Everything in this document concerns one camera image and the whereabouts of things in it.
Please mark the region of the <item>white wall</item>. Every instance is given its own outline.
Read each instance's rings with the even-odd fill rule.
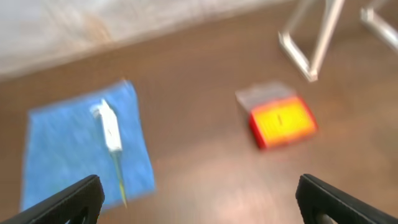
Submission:
[[[0,78],[116,47],[206,18],[283,0],[12,0],[0,2]]]

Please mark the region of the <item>white metal frame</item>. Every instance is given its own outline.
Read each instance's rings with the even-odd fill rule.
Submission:
[[[398,51],[398,32],[392,28],[376,11],[382,8],[389,0],[374,0],[361,10],[361,20],[380,39]]]
[[[318,80],[318,73],[328,50],[330,39],[335,30],[345,0],[325,0],[325,12],[323,13],[318,40],[311,60],[308,61],[302,51],[294,43],[290,34],[295,31],[308,10],[317,1],[318,0],[301,0],[292,17],[287,22],[286,27],[279,33],[280,46],[286,51],[287,55],[310,82]]]

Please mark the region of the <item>brown table surface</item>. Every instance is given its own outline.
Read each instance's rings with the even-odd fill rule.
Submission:
[[[360,24],[364,4],[346,2],[315,83],[278,46],[294,2],[0,83],[0,220],[19,211],[28,110],[121,78],[137,90],[157,191],[99,223],[302,223],[303,173],[398,216],[398,57]],[[396,6],[383,15],[398,22]],[[295,37],[306,52],[322,7]],[[272,80],[301,94],[320,131],[259,152],[234,92]]]

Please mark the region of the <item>blue cloth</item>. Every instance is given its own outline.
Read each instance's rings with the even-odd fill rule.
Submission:
[[[127,199],[155,190],[139,119],[137,95],[129,82],[29,113],[21,209],[25,210],[90,174],[100,177],[103,208],[122,202],[103,126],[90,109],[105,99],[114,110],[123,146],[121,168]]]

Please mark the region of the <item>red and yellow box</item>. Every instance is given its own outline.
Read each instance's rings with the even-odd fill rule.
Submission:
[[[249,122],[260,148],[288,144],[318,129],[311,111],[298,96],[255,107]]]

